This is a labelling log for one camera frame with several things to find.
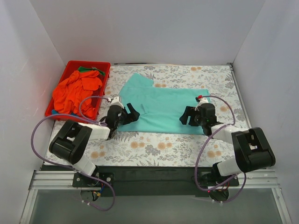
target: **red basket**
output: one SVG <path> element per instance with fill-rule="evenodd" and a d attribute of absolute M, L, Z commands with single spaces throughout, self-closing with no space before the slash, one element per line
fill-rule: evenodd
<path fill-rule="evenodd" d="M 80 66 L 82 67 L 86 67 L 86 68 L 91 68 L 91 67 L 95 67 L 101 71 L 103 71 L 105 73 L 105 76 L 103 77 L 102 75 L 99 75 L 99 78 L 101 79 L 103 85 L 101 88 L 99 88 L 98 90 L 93 92 L 93 96 L 103 96 L 105 95 L 104 90 L 106 88 L 107 85 L 107 81 L 109 78 L 109 72 L 110 72 L 110 66 L 111 64 L 108 62 L 84 62 L 84 61 L 69 61 L 65 67 L 65 70 L 59 80 L 59 83 L 62 82 L 63 80 L 65 80 L 66 78 L 70 77 L 70 75 L 77 70 Z M 97 114 L 101 105 L 102 99 L 100 98 L 92 98 L 92 106 L 95 108 L 94 114 L 93 116 L 90 118 L 92 120 L 96 120 L 97 118 Z M 52 98 L 47 110 L 45 112 L 45 116 L 49 116 L 52 114 L 52 110 L 54 110 L 54 99 Z M 55 120 L 68 120 L 70 119 L 67 116 L 57 116 L 54 117 L 53 119 Z M 75 119 L 73 118 L 72 120 L 76 121 L 76 122 L 82 122 L 79 119 Z"/>

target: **floral tablecloth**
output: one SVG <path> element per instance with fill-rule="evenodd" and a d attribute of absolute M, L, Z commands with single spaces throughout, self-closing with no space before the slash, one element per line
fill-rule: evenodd
<path fill-rule="evenodd" d="M 184 65 L 141 65 L 112 66 L 105 94 L 115 97 L 126 81 L 139 73 L 154 80 L 157 88 L 208 89 L 232 106 L 236 115 L 236 126 L 248 127 L 238 98 L 229 66 L 184 66 Z M 232 115 L 222 101 L 211 99 L 216 107 L 218 120 L 232 122 Z M 108 103 L 102 101 L 98 119 L 105 116 Z M 56 121 L 52 140 L 63 125 Z M 111 140 L 89 141 L 85 155 L 100 166 L 187 166 L 192 167 L 201 146 L 207 139 L 203 135 L 117 132 Z M 220 140 L 211 140 L 201 159 L 200 166 L 211 166 L 215 162 L 234 156 L 232 145 Z M 65 164 L 49 151 L 46 158 Z"/>

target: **orange towel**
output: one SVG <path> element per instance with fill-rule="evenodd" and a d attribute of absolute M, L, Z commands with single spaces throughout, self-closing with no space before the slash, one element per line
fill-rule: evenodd
<path fill-rule="evenodd" d="M 61 83 L 53 91 L 54 109 L 58 113 L 77 114 L 79 105 L 83 99 L 93 95 L 93 91 L 99 89 L 103 83 L 97 77 L 99 72 L 91 70 L 86 72 L 74 71 L 71 76 Z M 82 113 L 91 118 L 94 114 L 92 99 L 84 101 L 81 106 Z"/>

